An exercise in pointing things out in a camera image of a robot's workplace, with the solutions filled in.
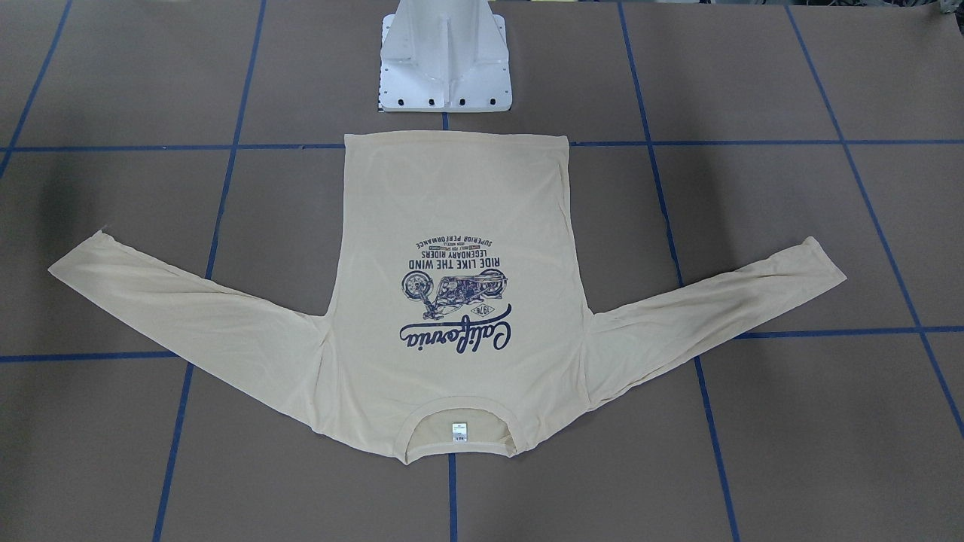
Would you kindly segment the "cream long-sleeve graphic shirt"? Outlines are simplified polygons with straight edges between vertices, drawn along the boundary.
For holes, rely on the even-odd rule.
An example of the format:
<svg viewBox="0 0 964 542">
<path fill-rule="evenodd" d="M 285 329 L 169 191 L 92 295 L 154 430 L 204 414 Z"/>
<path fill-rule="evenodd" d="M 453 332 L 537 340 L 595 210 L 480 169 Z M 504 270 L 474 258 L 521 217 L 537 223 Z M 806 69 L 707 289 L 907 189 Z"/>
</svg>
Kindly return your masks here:
<svg viewBox="0 0 964 542">
<path fill-rule="evenodd" d="M 50 274 L 314 432 L 404 464 L 512 457 L 846 280 L 815 238 L 595 313 L 563 136 L 346 135 L 328 311 L 218 285 L 97 231 Z"/>
</svg>

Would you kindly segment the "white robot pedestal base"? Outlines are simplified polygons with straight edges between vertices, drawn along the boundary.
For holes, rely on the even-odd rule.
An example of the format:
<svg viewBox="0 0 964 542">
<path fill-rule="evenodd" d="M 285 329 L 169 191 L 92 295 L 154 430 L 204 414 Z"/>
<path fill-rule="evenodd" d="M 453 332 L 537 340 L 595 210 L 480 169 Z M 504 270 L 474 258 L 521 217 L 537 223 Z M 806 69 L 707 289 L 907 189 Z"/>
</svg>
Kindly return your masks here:
<svg viewBox="0 0 964 542">
<path fill-rule="evenodd" d="M 488 1 L 401 1 L 381 23 L 383 112 L 490 113 L 511 109 L 502 15 Z"/>
</svg>

